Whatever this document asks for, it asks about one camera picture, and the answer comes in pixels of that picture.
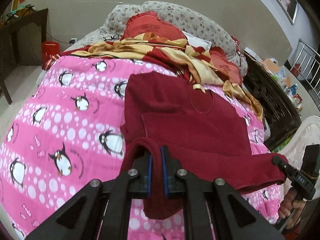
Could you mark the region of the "right hand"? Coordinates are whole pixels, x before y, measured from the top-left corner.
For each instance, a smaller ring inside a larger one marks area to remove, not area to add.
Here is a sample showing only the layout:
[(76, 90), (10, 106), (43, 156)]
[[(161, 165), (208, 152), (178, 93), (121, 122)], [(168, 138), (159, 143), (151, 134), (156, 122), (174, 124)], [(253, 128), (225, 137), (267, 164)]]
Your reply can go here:
[(280, 219), (288, 217), (285, 229), (291, 229), (299, 223), (305, 205), (304, 200), (298, 200), (297, 191), (294, 188), (289, 189), (278, 209)]

